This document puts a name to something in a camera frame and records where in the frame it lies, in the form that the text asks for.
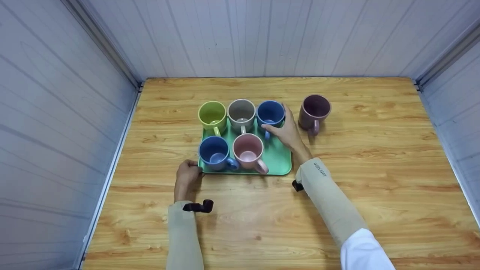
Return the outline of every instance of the white shirt sleeve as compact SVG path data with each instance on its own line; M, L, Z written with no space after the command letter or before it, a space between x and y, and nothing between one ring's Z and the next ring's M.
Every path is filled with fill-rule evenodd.
M367 229L352 234L340 249L342 270L395 270L384 249Z

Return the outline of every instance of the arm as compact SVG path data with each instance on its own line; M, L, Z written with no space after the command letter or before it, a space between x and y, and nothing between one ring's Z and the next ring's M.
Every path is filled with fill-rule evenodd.
M195 214L183 211L192 184L203 176L202 168L192 160L180 164L175 182L174 204L168 208L167 270L203 270L204 262L198 243Z
M281 128L262 127L275 134L300 162L296 181L303 185L340 248L342 269L395 269L360 213L333 181L330 171L304 145L291 110L285 104L284 107L285 123Z

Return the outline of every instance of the green tray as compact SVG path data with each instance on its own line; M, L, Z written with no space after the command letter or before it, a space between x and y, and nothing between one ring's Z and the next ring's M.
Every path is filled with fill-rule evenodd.
M261 132L258 132L257 121L255 121L254 127L250 130L250 133L253 133L259 136L264 142L264 153L262 155L262 160L268 166L267 175L285 175L289 173L292 169L292 154L288 148L286 148L277 137L271 135L270 141L265 141L265 137ZM203 130L202 141L210 136L205 129ZM235 158L232 153L232 144L235 138L238 136L230 127L230 121L227 121L227 128L222 133L222 137L227 140L228 147L230 147L230 157ZM240 168L236 171L214 171L205 166L205 163L199 158L198 164L203 168L204 173L221 173L221 174L258 174L256 170L247 170Z

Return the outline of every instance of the yellow mug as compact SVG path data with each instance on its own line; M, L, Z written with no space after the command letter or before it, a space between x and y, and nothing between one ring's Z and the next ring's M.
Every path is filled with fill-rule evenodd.
M206 131L213 131L216 136L221 136L227 127L227 110L218 101L205 102L198 109L198 119Z

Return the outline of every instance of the black clamp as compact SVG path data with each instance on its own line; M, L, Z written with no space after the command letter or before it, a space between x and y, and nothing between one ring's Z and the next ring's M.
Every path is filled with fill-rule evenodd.
M204 204L187 203L183 206L183 211L210 213L213 210L213 201L204 200Z
M302 191L303 190L303 185L300 183L297 183L297 180L293 180L292 182L293 188L295 188L296 192Z

